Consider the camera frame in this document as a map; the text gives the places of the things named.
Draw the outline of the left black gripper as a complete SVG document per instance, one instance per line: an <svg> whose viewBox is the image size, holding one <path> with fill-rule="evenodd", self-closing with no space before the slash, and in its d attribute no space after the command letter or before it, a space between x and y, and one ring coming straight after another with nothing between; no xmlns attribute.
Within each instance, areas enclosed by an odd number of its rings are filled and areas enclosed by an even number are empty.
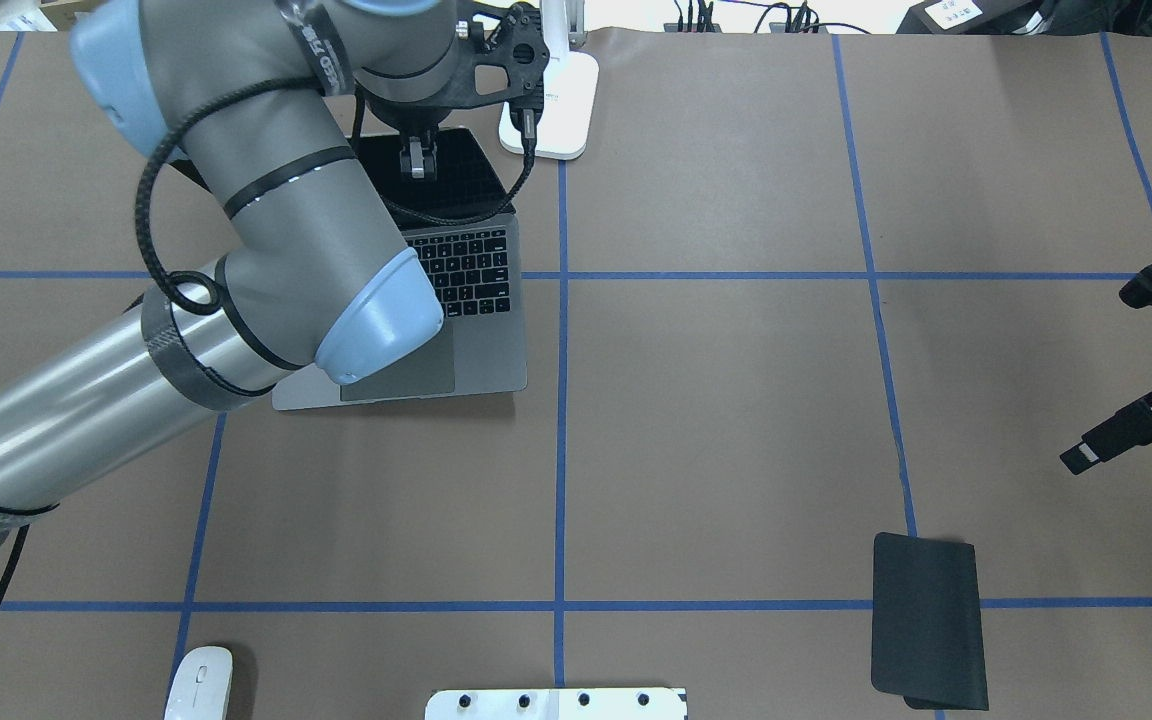
<svg viewBox="0 0 1152 720"><path fill-rule="evenodd" d="M435 135L452 111L420 103L376 100L376 118L404 137L399 169L408 181L435 177Z"/></svg>

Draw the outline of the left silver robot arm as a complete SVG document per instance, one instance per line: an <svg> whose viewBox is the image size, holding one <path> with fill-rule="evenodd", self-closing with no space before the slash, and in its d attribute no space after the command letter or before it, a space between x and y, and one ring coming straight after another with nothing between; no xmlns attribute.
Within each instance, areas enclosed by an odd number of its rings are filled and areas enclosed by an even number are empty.
<svg viewBox="0 0 1152 720"><path fill-rule="evenodd" d="M68 497L311 366L361 381L442 328L433 285L329 97L429 99L450 1L106 1L70 33L141 156L124 237L145 290L0 381L0 547Z"/></svg>

